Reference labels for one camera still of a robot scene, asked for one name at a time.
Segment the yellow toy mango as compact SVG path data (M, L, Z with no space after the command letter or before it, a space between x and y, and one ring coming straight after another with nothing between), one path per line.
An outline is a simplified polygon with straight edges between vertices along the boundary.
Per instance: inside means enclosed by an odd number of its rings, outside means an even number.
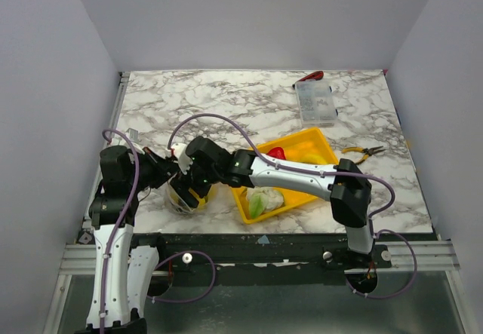
M189 193L197 200L198 206L196 208L190 207L177 193L176 191L168 186L167 188L168 199L171 203L171 206L177 212L184 212L184 213L194 213L195 211L204 210L210 202L212 202L216 195L217 195L217 187L211 186L208 194L203 198L198 195L193 189L189 189Z

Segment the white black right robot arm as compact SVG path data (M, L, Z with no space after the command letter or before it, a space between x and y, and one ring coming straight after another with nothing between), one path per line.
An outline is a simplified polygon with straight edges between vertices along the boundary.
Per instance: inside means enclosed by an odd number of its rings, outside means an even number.
M362 268L373 261L374 240L368 223L372 185L350 160L314 165L247 149L230 153L202 136L168 151L180 168L171 186L188 207L197 207L199 198L217 183L231 188L284 188L316 196L330 203L334 220L345 227L349 262Z

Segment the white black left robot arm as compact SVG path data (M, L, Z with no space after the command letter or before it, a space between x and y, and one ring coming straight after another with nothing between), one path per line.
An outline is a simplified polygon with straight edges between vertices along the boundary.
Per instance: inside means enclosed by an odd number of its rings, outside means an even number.
M102 179L89 207L96 251L94 288L85 333L145 333L142 299L148 273L162 268L167 251L159 234L131 246L138 194L175 176L174 158L151 149L110 146L100 153Z

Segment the yellow toy banana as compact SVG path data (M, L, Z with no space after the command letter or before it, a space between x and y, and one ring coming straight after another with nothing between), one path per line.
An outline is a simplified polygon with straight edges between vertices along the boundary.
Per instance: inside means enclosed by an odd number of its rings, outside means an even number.
M295 148L296 161L304 164L329 164L331 156L313 142L303 142Z

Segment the clear dotted zip top bag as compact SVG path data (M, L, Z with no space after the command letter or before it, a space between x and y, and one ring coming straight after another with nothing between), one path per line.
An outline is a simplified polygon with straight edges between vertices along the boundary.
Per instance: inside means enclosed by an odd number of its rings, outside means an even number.
M215 185L206 185L202 188L204 196L199 195L193 188L183 181L173 178L165 186L165 203L168 208L179 214L194 214L206 210L217 195Z

